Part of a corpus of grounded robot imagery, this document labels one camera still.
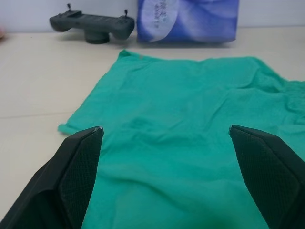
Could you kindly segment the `purple tissue paper pack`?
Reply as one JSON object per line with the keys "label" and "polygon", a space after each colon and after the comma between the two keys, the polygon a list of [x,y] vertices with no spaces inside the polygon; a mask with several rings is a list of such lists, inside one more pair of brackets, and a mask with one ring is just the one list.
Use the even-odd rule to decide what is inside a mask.
{"label": "purple tissue paper pack", "polygon": [[141,42],[231,42],[239,0],[138,0]]}

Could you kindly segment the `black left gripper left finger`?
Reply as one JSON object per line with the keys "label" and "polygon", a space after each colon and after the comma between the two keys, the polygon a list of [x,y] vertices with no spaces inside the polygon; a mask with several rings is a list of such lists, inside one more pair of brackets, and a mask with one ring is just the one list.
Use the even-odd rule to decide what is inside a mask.
{"label": "black left gripper left finger", "polygon": [[67,137],[31,178],[0,229],[81,229],[95,184],[103,128]]}

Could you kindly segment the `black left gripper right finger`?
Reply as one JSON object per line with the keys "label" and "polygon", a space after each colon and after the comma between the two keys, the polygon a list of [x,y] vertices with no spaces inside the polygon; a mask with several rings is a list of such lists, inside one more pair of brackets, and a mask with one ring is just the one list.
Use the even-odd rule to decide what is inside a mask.
{"label": "black left gripper right finger", "polygon": [[232,125],[244,183],[269,229],[305,229],[305,161],[281,138]]}

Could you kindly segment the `dark grey handheld controller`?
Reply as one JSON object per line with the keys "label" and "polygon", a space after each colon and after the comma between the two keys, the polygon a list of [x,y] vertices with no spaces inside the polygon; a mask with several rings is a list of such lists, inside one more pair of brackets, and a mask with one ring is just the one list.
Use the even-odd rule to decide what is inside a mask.
{"label": "dark grey handheld controller", "polygon": [[120,17],[108,17],[72,10],[69,3],[67,7],[66,12],[50,17],[51,27],[57,32],[66,32],[70,29],[83,30],[87,43],[108,43],[111,36],[124,41],[129,38],[135,28],[135,20],[128,16],[127,10],[124,10],[124,14]]}

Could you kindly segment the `green shorts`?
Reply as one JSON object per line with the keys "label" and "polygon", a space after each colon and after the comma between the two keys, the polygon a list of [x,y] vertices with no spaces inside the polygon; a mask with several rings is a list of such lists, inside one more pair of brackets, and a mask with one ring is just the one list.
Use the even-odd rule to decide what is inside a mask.
{"label": "green shorts", "polygon": [[254,57],[162,60],[123,50],[59,131],[104,128],[81,229],[268,229],[244,184],[231,125],[305,159],[305,79]]}

